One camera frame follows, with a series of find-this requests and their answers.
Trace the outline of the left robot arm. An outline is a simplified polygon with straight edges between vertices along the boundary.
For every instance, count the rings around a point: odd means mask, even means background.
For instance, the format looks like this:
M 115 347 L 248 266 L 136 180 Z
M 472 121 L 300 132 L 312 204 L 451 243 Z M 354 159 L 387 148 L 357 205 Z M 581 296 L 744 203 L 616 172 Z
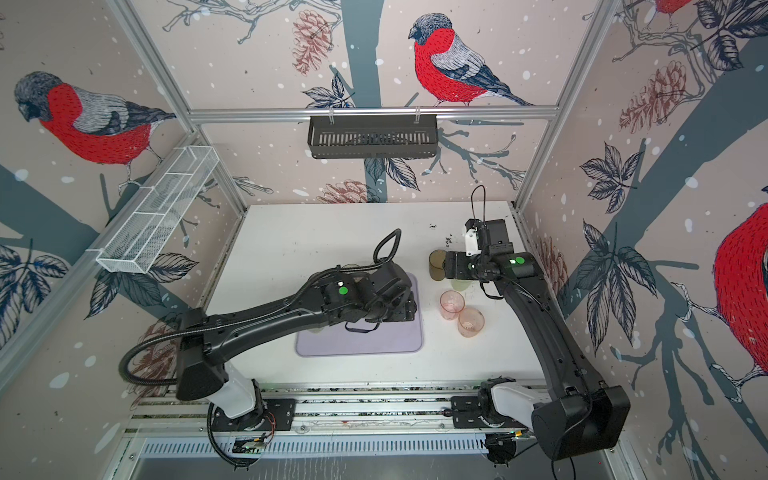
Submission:
M 413 282 L 395 263 L 318 272 L 296 294 L 238 312 L 190 310 L 180 323 L 176 398 L 207 399 L 230 418 L 243 416 L 257 408 L 256 383 L 228 365 L 234 357 L 304 330 L 410 322 L 416 312 Z

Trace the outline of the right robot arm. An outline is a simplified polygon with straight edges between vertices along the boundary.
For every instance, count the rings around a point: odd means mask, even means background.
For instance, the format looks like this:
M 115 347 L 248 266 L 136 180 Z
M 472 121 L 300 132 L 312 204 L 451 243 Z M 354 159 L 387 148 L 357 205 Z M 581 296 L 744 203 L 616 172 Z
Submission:
M 494 299 L 515 312 L 544 374 L 543 389 L 502 377 L 483 382 L 482 418 L 491 425 L 523 424 L 553 461 L 614 447 L 630 411 L 628 395 L 608 385 L 586 359 L 542 267 L 531 253 L 515 250 L 505 222 L 469 219 L 464 251 L 447 252 L 443 268 L 449 279 L 495 286 Z

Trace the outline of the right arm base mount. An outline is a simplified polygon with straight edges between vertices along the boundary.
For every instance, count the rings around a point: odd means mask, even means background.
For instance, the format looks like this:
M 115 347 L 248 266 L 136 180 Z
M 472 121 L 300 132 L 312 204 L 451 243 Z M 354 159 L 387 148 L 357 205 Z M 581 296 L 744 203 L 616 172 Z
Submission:
M 500 400 L 502 405 L 508 407 L 512 403 L 512 407 L 517 407 L 517 412 L 523 415 L 523 422 L 497 409 L 493 392 L 498 385 L 501 388 L 497 392 L 504 394 Z M 533 406 L 531 395 L 534 393 L 537 390 L 509 377 L 487 379 L 480 384 L 476 393 L 451 396 L 450 406 L 444 408 L 442 414 L 452 418 L 455 429 L 527 429 Z

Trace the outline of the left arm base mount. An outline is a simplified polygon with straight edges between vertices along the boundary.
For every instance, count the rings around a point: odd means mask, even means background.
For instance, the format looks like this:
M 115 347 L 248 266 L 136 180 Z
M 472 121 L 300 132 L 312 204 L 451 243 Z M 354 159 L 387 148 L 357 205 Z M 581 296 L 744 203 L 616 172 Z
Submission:
M 257 409 L 236 419 L 227 417 L 215 407 L 211 417 L 214 432 L 287 432 L 293 425 L 297 402 L 291 398 L 268 398 L 262 410 Z

